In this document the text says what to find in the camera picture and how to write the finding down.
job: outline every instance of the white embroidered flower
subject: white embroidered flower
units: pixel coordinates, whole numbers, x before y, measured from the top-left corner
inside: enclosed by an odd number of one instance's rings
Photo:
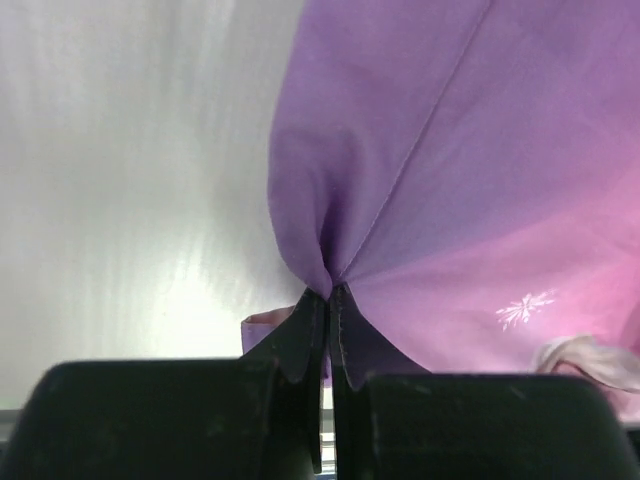
[[[499,316],[498,321],[502,323],[502,329],[506,330],[519,322],[528,323],[534,313],[539,312],[542,307],[555,301],[552,298],[554,293],[554,290],[547,290],[539,295],[527,293],[520,301],[511,302],[508,307],[496,311]]]

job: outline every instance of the garment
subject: garment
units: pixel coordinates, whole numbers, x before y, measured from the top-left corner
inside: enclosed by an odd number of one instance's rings
[[[635,391],[638,78],[635,0],[309,0],[271,140],[283,258],[430,371]]]

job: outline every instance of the wrinkled fabric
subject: wrinkled fabric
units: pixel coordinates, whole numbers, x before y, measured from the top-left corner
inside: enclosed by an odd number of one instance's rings
[[[283,258],[431,371],[640,353],[639,78],[635,0],[309,0],[271,141]]]

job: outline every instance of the snowflake design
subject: snowflake design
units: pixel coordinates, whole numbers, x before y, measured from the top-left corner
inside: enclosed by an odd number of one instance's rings
[[[547,290],[539,295],[527,293],[520,301],[511,302],[508,307],[496,311],[500,316],[502,330],[515,326],[519,322],[528,323],[534,313],[538,313],[545,305],[555,302],[552,298],[554,293],[555,290]]]

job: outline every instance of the white surface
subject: white surface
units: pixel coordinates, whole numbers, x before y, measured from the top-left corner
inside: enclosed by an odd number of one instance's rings
[[[301,0],[0,0],[0,408],[52,364],[234,356]]]

